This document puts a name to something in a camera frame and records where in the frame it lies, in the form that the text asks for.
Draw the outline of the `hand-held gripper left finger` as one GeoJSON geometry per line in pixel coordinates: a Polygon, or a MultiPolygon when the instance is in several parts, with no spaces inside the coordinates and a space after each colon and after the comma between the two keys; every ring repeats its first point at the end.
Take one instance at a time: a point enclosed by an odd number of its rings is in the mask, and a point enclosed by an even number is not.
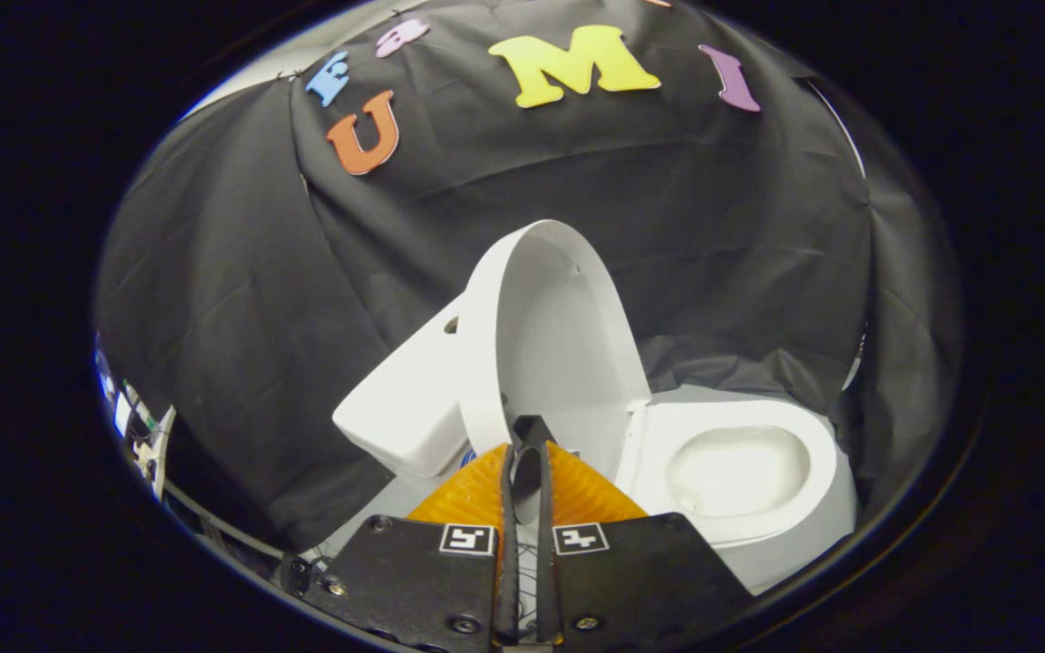
{"type": "Polygon", "coordinates": [[[349,632],[393,650],[497,650],[517,638],[515,451],[502,443],[407,516],[374,515],[336,553],[291,555],[282,589],[349,632]]]}

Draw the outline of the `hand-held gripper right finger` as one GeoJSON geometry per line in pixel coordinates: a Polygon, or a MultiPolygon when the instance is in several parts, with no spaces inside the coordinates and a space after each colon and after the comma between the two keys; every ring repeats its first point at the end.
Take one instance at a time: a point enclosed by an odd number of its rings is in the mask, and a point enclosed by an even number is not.
{"type": "Polygon", "coordinates": [[[683,513],[646,512],[556,443],[538,454],[538,625],[556,648],[689,648],[750,609],[683,513]]]}

